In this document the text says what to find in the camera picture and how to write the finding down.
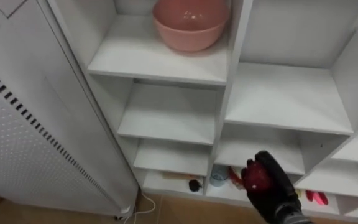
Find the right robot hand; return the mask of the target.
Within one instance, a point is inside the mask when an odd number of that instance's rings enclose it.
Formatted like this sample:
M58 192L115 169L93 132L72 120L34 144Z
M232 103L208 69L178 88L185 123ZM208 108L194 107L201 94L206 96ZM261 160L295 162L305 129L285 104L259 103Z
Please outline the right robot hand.
M281 165L267 151L259 151L241 170L247 197L267 223L310 223L303 215L295 188Z

